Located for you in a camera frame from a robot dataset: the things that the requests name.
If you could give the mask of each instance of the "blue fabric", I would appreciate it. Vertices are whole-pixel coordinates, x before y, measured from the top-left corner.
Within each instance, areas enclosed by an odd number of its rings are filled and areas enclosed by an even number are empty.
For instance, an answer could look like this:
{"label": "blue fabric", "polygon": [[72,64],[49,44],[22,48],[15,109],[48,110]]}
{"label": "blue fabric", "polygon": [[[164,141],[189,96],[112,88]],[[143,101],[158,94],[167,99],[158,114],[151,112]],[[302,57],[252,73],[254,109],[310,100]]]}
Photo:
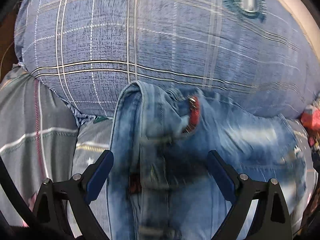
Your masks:
{"label": "blue fabric", "polygon": [[[193,95],[199,98],[200,123],[182,133],[189,118],[187,97]],[[256,117],[215,92],[165,92],[134,82],[119,97],[111,135],[111,236],[160,239],[162,230],[165,239],[211,239],[231,204],[207,172],[210,150],[252,179],[278,179],[291,213],[306,190],[305,160],[294,153],[296,145],[282,115]],[[128,198],[130,172],[140,173],[142,193]],[[250,209],[238,239],[246,236],[254,211]]]}
{"label": "blue fabric", "polygon": [[23,0],[15,50],[83,114],[113,116],[134,80],[218,92],[264,117],[295,118],[320,90],[319,62],[278,0]]}

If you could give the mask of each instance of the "blue jeans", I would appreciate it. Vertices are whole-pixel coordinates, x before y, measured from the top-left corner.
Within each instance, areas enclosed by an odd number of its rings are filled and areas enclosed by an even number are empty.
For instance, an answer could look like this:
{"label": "blue jeans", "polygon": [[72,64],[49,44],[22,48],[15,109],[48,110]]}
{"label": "blue jeans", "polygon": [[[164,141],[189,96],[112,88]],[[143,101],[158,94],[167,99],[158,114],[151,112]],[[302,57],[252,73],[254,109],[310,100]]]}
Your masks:
{"label": "blue jeans", "polygon": [[[200,122],[191,133],[182,133],[189,96],[199,99]],[[112,239],[211,239],[231,204],[206,170],[210,150],[252,179],[278,179],[291,213],[306,190],[305,160],[294,151],[296,145],[281,115],[256,117],[215,92],[132,83],[119,97],[111,135]],[[140,173],[142,192],[128,197],[130,172]],[[245,238],[254,210],[239,239]]]}

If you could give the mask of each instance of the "plaid fabric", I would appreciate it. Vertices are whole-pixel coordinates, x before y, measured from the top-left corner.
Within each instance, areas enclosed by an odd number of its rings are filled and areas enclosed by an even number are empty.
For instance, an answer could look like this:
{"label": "plaid fabric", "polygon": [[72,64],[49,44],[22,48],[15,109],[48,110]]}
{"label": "plaid fabric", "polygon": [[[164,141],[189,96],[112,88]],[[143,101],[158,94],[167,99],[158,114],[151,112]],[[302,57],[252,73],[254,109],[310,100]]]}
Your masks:
{"label": "plaid fabric", "polygon": [[[83,173],[90,164],[99,158],[104,150],[109,150],[111,127],[112,120],[104,120],[102,122],[90,121],[81,126],[73,158],[72,175]],[[104,232],[111,239],[107,185],[108,181],[105,182],[98,198],[90,203],[90,208]],[[69,203],[67,205],[67,214],[74,236],[78,237],[82,235]]]}
{"label": "plaid fabric", "polygon": [[113,116],[133,80],[199,87],[252,114],[297,117],[319,62],[278,0],[23,0],[19,64],[85,114]]}
{"label": "plaid fabric", "polygon": [[[0,155],[29,208],[44,178],[67,180],[78,128],[72,112],[54,93],[21,68],[0,85]],[[10,225],[23,226],[0,187],[0,209]]]}

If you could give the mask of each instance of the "folded blanket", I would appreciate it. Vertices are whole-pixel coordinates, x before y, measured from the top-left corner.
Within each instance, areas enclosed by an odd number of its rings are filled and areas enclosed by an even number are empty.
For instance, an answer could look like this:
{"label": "folded blanket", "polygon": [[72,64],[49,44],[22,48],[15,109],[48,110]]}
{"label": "folded blanket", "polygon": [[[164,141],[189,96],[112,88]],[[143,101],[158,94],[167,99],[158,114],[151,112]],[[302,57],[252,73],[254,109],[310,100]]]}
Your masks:
{"label": "folded blanket", "polygon": [[318,59],[278,0],[23,0],[15,51],[85,114],[113,116],[134,80],[215,91],[263,117],[296,118],[320,90]]}

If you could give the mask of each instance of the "metal rivet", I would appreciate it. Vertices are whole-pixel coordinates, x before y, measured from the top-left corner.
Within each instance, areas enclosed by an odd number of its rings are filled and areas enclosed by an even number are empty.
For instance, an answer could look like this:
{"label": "metal rivet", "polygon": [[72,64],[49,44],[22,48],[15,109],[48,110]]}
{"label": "metal rivet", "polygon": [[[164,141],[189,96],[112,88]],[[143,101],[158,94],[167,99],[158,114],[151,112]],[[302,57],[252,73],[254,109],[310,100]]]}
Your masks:
{"label": "metal rivet", "polygon": [[240,174],[240,179],[242,179],[242,180],[247,180],[247,179],[248,179],[248,175],[242,173],[242,174]]}
{"label": "metal rivet", "polygon": [[276,179],[272,178],[272,179],[271,179],[271,183],[274,184],[274,185],[277,185],[277,184],[278,184],[278,181],[277,181]]}
{"label": "metal rivet", "polygon": [[81,174],[77,173],[77,174],[73,175],[72,178],[74,180],[79,180],[79,179],[81,179]]}
{"label": "metal rivet", "polygon": [[49,178],[45,178],[42,183],[45,184],[45,185],[48,185],[49,184],[49,181],[50,179]]}

